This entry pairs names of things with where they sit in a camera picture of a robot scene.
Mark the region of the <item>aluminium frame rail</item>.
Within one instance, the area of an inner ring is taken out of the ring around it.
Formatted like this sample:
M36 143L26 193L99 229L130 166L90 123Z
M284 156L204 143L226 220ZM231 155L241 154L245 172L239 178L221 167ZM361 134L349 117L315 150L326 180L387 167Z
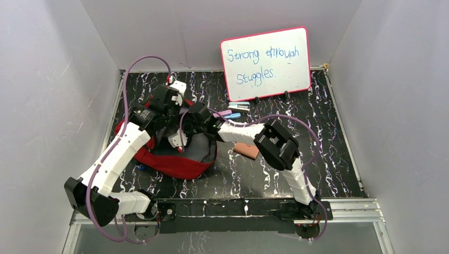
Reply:
M92 209L76 205L73 222L96 221L100 227L114 221L135 226L155 225L162 234L182 232L262 232L295 233L301 239L316 240L333 223L374 225L380 248L393 253L384 216L374 198L322 199L309 206L293 198L155 198L143 213L121 214L116 198L96 200Z

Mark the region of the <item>whiteboard with pink frame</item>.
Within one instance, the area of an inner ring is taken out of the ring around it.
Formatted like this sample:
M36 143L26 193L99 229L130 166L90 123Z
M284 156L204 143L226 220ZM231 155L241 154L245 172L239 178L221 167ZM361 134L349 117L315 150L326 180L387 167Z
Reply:
M220 50L232 102L300 92L311 86L304 26L225 39Z

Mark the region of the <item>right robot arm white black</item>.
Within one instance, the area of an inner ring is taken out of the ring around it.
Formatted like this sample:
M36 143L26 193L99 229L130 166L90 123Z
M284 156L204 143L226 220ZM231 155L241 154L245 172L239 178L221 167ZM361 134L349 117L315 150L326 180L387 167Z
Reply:
M203 133L219 142L241 142L255 146L265 162L280 171L293 192L293 202L281 202L271 214L281 220L329 219L328 211L310 182L305 167L319 155L303 163L299 143L279 121L281 115L268 115L252 123L237 123L223 116L214 117L202 103L193 104L181 114L179 130L182 134Z

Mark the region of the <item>blue white marker pen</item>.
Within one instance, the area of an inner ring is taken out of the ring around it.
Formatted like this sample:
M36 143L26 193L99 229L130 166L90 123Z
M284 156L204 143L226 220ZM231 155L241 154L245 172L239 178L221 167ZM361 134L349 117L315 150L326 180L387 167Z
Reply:
M235 120L235 119L239 119L241 117L241 113L237 112L237 113L231 113L229 115L224 116L225 119L228 120Z

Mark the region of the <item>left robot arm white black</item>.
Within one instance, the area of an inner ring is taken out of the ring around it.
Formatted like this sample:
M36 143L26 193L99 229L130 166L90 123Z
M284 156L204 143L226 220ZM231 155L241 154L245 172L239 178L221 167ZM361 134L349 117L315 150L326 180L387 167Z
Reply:
M117 216L139 214L152 220L158 206L144 191L115 193L113 186L137 152L160 130L178 119L183 105L186 84L175 81L159 85L149 100L149 105L134 103L129 109L128 121L93 163L77 179L68 178L64 184L69 202L74 210L96 222L100 227Z

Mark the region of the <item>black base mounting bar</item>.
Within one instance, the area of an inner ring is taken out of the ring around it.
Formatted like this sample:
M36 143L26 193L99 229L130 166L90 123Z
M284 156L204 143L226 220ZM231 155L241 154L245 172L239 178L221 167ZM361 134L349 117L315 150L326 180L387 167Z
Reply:
M293 198L161 198L152 212L125 218L140 225L159 224L162 234L274 231L314 237L333 214L328 201L303 205Z

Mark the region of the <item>red student backpack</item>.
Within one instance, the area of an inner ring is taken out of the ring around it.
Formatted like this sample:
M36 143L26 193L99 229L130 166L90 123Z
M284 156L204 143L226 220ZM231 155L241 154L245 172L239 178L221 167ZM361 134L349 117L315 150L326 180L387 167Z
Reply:
M203 133L195 134L189 141L184 141L184 152L173 148L165 129L151 137L134 155L139 165L152 168L170 177L190 180L199 177L208 169L217 157L217 142Z

